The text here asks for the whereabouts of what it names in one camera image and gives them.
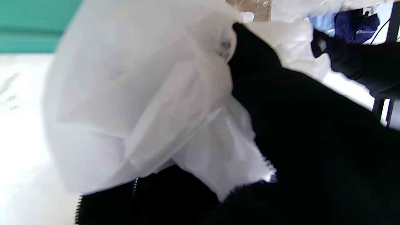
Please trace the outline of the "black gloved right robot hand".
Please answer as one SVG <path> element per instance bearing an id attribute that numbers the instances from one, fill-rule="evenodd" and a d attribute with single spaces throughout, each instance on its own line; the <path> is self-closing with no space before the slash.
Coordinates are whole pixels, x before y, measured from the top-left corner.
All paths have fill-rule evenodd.
<path id="1" fill-rule="evenodd" d="M 398 225 L 399 132 L 303 73 L 243 24 L 229 62 L 233 95 L 249 110 L 276 182 L 217 197 L 172 166 L 84 195 L 78 225 Z"/>

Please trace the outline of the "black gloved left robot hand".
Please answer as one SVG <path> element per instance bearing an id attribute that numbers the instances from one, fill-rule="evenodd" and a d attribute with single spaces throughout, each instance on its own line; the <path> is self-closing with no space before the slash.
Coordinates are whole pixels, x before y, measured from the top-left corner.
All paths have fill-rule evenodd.
<path id="1" fill-rule="evenodd" d="M 331 70 L 364 85 L 375 98 L 400 98 L 400 44 L 349 44 L 316 29 L 311 42 L 315 58 L 327 54 Z"/>

